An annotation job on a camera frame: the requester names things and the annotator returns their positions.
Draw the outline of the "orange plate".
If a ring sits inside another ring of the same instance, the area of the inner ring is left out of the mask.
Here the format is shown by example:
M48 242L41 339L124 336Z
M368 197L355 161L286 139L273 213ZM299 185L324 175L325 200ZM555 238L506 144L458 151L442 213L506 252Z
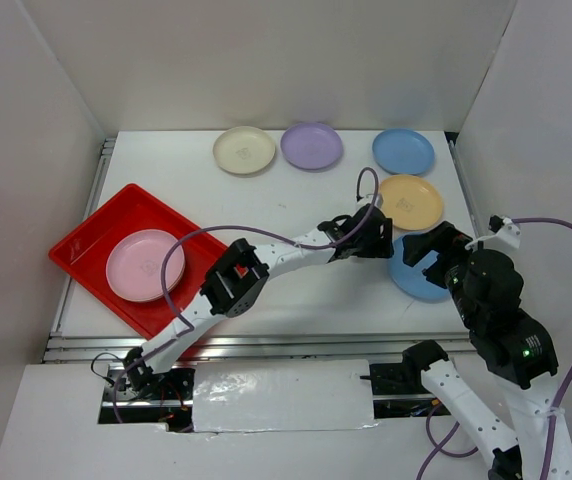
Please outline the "orange plate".
M406 231L432 228L442 218L444 201L428 181L413 175L398 174L379 184L381 211L393 225Z

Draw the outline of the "blue plate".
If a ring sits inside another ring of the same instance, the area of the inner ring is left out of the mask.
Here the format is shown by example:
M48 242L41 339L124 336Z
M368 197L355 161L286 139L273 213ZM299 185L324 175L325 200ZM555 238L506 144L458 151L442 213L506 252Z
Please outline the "blue plate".
M387 129L379 133L372 143L376 164L391 174L423 175L435 163L431 142L410 129Z
M404 238L405 235L400 236L393 242L393 256L388 260L387 269L392 282L407 295L423 302L437 303L449 299L448 290L429 282L423 273L435 263L437 253L430 251L415 266L408 266L403 261Z

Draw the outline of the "pink plate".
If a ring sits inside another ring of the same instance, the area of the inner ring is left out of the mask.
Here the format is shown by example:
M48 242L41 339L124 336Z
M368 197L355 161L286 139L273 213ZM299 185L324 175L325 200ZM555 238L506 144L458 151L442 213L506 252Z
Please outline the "pink plate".
M161 267L177 239L170 233L145 229L124 237L110 252L105 275L114 294L143 303L163 296Z

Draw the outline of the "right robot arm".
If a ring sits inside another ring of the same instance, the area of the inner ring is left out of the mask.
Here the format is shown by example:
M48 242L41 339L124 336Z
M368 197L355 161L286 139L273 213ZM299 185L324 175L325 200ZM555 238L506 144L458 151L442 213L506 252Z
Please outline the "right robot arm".
M512 423L505 425L461 378L433 340L402 354L401 378L429 391L482 454L491 479L572 479L572 440L561 408L569 381L558 375L551 335L521 307L522 276L511 258L490 248L513 248L520 230L507 217L491 219L492 233L472 239L449 222L403 239L413 267L429 253L426 280L448 290L469 339L502 391Z

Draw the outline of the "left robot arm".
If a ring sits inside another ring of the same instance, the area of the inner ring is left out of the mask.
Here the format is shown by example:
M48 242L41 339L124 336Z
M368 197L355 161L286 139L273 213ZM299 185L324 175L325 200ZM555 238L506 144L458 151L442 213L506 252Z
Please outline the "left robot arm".
M164 256L160 286L174 319L142 346L131 349L123 360L127 385L138 397L150 399L159 394L163 377L182 354L218 323L250 310L268 281L351 257L388 259L393 254L393 221L371 204L352 215L323 221L292 239L254 227L235 229L271 241L254 246L240 238L231 243L206 271L197 293L185 307L178 307L170 296L165 279L167 264L185 242L213 229L187 234Z

